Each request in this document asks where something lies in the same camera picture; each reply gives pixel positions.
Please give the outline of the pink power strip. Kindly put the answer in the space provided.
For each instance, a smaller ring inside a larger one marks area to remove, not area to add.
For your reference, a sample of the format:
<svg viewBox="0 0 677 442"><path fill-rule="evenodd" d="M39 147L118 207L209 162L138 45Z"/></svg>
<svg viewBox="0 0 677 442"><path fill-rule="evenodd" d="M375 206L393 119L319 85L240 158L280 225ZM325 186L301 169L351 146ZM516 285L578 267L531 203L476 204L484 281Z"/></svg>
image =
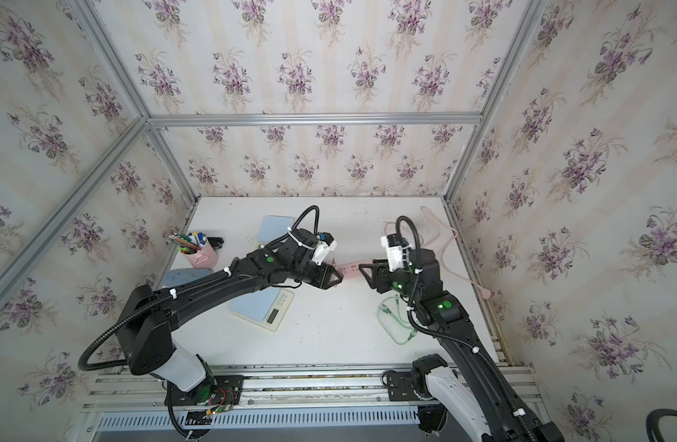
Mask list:
<svg viewBox="0 0 677 442"><path fill-rule="evenodd" d="M362 262L356 262L342 265L340 267L340 272L342 272L344 279L348 280L351 278L362 277L362 273L360 272L361 264Z"/></svg>

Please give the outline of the cream blue front electronic scale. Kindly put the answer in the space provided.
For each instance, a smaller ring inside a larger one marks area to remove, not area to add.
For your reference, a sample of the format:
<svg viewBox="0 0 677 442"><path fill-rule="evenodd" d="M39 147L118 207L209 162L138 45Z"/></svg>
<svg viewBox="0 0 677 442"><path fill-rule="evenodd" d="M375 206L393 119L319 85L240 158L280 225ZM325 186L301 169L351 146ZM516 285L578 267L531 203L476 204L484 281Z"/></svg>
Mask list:
<svg viewBox="0 0 677 442"><path fill-rule="evenodd" d="M230 304L231 314L271 332L276 332L294 299L286 288L270 287L235 298Z"/></svg>

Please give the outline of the cream blue electronic scale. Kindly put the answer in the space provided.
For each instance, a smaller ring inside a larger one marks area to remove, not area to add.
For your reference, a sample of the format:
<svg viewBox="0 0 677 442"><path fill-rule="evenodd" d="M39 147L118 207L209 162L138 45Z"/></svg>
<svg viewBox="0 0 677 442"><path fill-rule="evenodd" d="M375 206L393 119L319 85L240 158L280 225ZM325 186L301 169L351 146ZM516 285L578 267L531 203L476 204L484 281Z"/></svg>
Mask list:
<svg viewBox="0 0 677 442"><path fill-rule="evenodd" d="M257 232L257 241L260 244L267 244L274 239L282 237L288 233L288 229L293 225L293 217L282 217L281 215L266 215Z"/></svg>
<svg viewBox="0 0 677 442"><path fill-rule="evenodd" d="M276 332L294 299L286 288L270 287L235 298L230 304L231 314L271 332Z"/></svg>

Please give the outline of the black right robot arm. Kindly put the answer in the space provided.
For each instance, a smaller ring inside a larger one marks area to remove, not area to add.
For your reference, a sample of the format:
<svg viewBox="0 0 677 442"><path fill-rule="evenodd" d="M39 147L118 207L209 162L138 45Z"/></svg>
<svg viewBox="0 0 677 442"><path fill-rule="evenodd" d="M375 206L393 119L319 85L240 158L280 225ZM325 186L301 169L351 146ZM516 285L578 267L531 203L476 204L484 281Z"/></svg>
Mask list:
<svg viewBox="0 0 677 442"><path fill-rule="evenodd" d="M441 266L423 248L415 223L401 215L395 233L381 243L386 259L362 264L360 272L371 289L404 298L410 326L447 353L414 361L415 394L438 401L473 441L563 440L559 427L537 416L484 349L467 310L444 289Z"/></svg>

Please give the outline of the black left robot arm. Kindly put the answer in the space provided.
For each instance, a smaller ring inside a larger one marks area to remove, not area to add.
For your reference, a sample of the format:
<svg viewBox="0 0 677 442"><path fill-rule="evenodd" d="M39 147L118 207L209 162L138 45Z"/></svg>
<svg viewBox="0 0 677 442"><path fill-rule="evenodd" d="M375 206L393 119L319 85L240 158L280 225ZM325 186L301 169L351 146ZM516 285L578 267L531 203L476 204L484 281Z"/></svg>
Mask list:
<svg viewBox="0 0 677 442"><path fill-rule="evenodd" d="M117 322L82 352L78 369L126 366L135 376L165 381L196 403L207 401L217 387L215 378L202 357L174 342L174 331L235 298L283 288L289 280L322 290L339 285L342 273L325 260L336 245L330 233L294 223L285 235L209 276L158 290L137 287Z"/></svg>

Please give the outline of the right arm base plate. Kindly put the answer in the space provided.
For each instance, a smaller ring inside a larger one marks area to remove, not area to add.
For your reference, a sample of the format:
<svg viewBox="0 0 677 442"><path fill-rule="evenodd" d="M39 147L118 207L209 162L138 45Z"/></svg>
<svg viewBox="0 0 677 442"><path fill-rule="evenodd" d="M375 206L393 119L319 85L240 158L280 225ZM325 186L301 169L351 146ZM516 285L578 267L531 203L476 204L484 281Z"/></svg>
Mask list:
<svg viewBox="0 0 677 442"><path fill-rule="evenodd" d="M405 401L435 401L427 386L427 377L433 370L412 368L410 371L386 370L381 382L391 403Z"/></svg>

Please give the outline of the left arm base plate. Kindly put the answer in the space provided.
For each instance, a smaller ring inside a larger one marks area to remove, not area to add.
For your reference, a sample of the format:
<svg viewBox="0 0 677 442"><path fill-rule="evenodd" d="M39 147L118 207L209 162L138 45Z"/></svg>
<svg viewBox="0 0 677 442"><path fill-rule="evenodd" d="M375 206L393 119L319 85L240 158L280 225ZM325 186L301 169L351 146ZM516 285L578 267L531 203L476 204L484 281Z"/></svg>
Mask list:
<svg viewBox="0 0 677 442"><path fill-rule="evenodd" d="M165 405L205 406L218 410L230 409L240 403L245 377L242 375L214 376L204 379L190 392L182 392L174 384L167 388Z"/></svg>

